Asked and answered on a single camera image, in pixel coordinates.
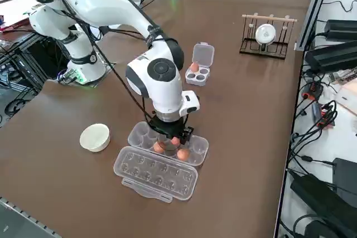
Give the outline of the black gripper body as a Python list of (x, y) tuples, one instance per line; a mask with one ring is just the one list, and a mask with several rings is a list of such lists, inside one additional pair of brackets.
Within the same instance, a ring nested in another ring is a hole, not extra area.
[(180, 118), (174, 122), (164, 122), (160, 120), (158, 117), (153, 117), (149, 121), (149, 126), (156, 132), (160, 134), (164, 134), (169, 139), (174, 137), (182, 138), (185, 129), (185, 120), (184, 118)]

